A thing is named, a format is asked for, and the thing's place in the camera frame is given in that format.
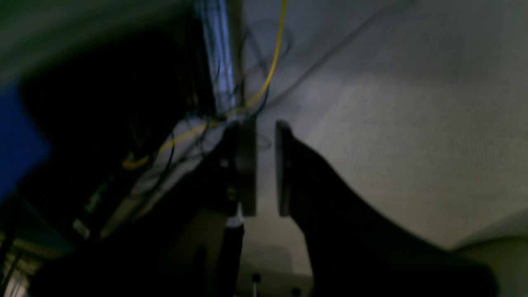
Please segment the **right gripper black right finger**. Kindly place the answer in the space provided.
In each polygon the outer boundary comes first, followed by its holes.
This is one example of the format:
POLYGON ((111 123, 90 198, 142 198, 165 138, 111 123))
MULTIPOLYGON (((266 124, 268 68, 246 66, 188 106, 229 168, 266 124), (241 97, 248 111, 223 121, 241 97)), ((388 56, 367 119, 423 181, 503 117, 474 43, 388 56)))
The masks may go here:
POLYGON ((491 268, 425 241, 368 205, 283 120, 278 210, 304 235, 315 297, 496 297, 491 268))

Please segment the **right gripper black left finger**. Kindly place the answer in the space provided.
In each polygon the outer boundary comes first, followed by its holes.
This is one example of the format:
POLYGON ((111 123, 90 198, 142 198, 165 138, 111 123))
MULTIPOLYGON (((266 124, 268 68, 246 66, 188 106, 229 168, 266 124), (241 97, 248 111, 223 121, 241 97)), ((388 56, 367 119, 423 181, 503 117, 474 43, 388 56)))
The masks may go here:
POLYGON ((233 297, 256 214, 256 120, 235 123, 145 216, 32 278, 29 297, 233 297))

